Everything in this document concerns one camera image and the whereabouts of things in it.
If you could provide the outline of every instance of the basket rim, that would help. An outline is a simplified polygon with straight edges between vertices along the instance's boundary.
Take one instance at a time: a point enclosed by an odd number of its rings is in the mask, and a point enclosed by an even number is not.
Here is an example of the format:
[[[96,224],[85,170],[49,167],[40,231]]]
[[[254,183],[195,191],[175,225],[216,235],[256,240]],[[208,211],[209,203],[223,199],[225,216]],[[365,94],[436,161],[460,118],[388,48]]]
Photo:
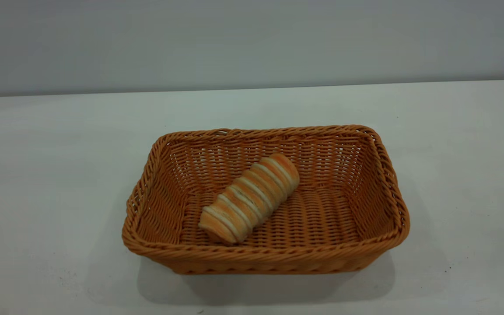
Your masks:
[[[286,136],[305,135],[309,136],[328,136],[343,135],[351,133],[366,134],[372,137],[371,145],[374,153],[380,160],[378,177],[382,181],[383,188],[386,189],[388,203],[394,211],[394,230],[379,235],[378,237],[366,239],[363,241],[354,241],[342,243],[339,245],[321,245],[317,247],[289,247],[274,249],[270,247],[246,247],[235,246],[226,247],[222,245],[180,245],[172,243],[145,241],[135,231],[137,222],[141,217],[142,211],[137,211],[137,207],[130,201],[140,196],[142,191],[148,191],[150,187],[144,183],[146,175],[154,174],[150,167],[151,159],[156,159],[160,153],[160,144],[176,139],[177,141],[192,141],[196,137],[223,137],[227,140],[232,138],[257,138],[258,134],[266,137],[266,132],[273,136],[285,134]],[[316,126],[316,127],[291,127],[274,129],[227,129],[219,128],[209,131],[190,131],[168,133],[160,137],[153,145],[148,156],[142,177],[132,191],[132,195],[126,203],[127,217],[122,228],[122,239],[124,245],[136,254],[143,256],[152,256],[154,259],[164,261],[182,261],[192,259],[194,261],[251,261],[259,263],[276,263],[285,261],[291,262],[309,262],[326,259],[336,259],[340,257],[366,256],[372,254],[384,253],[388,249],[396,247],[404,241],[410,231],[410,215],[402,195],[398,189],[396,172],[392,168],[390,158],[386,148],[382,145],[380,136],[371,128],[362,125],[344,125],[344,126]]]

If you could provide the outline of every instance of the orange wicker basket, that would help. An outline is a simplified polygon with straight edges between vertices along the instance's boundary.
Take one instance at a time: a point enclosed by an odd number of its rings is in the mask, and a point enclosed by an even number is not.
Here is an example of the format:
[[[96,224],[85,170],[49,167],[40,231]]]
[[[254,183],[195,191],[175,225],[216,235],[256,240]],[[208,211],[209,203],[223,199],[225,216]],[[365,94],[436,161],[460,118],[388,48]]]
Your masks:
[[[238,246],[198,229],[202,207],[263,156],[281,152],[301,183]],[[402,243],[410,217],[380,137],[364,126],[166,134],[127,202],[130,251],[176,273],[338,273]]]

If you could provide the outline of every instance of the bread roll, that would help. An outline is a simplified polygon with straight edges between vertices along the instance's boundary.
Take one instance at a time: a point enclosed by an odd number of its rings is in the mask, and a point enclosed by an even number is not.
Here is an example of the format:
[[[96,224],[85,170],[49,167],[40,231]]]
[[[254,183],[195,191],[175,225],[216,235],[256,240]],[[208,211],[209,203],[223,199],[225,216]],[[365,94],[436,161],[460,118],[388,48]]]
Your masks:
[[[263,157],[235,179],[212,205],[203,207],[198,226],[212,241],[240,243],[272,215],[298,183],[298,171],[286,156],[275,153]]]

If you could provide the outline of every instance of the white table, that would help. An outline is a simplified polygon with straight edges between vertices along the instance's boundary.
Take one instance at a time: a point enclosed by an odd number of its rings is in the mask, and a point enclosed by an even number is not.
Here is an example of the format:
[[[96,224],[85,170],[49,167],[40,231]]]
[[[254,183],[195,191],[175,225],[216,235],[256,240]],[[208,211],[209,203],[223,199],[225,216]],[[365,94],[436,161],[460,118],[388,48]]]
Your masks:
[[[364,271],[180,276],[124,247],[159,136],[352,123],[412,218]],[[504,314],[504,80],[0,98],[0,315],[313,312]]]

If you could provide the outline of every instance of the white wall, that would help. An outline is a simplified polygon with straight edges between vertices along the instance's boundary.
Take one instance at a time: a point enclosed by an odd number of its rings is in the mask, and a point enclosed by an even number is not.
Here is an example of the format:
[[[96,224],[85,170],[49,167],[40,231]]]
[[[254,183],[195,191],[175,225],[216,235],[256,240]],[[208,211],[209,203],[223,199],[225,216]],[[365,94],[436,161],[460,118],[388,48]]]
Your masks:
[[[504,78],[504,0],[0,0],[0,95]]]

